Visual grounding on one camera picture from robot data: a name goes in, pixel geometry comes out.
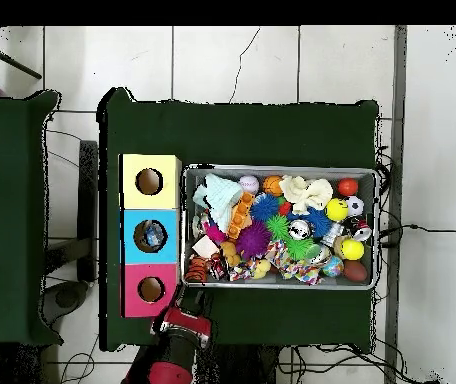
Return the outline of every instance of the purple object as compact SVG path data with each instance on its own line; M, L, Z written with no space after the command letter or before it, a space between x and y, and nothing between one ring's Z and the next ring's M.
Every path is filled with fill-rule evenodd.
M253 220L253 223L240 231L236 242L237 252L242 252L242 257L247 261L251 256L263 255L269 242L271 232L262 221Z

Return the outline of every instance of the yellow box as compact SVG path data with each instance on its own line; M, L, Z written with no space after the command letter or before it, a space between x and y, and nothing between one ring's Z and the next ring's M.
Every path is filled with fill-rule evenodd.
M179 207L182 165L176 156L124 154L119 160L125 209Z

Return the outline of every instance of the orange toy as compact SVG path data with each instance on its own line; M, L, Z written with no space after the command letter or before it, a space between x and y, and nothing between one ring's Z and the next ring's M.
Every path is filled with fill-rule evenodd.
M255 200L255 196L245 191L237 204L237 210L232 215L232 222L228 227L228 237L236 240L239 237L240 230L245 227L246 218L249 215L249 209Z
M283 190L280 187L281 177L277 175L271 175L264 180L264 191L266 193L272 194L275 197L281 196L283 194Z

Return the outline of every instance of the yellow ball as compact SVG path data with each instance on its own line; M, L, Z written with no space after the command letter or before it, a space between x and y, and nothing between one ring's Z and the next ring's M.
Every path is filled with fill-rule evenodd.
M357 261L363 256L365 247L361 241L348 239L342 242L340 250L346 259Z
M331 221L343 221L349 214L347 202L343 199L333 198L326 205L326 216Z

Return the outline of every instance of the hole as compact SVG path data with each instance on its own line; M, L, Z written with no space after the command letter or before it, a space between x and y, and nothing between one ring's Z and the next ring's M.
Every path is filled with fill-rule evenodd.
M145 219L136 225L134 243L145 253L156 253L164 247L168 234L164 226L157 220Z
M155 303L164 296L164 283L157 277L146 277L137 286L141 299L148 303Z
M153 196L162 190L162 174L153 168L143 169L136 175L137 189L148 196Z

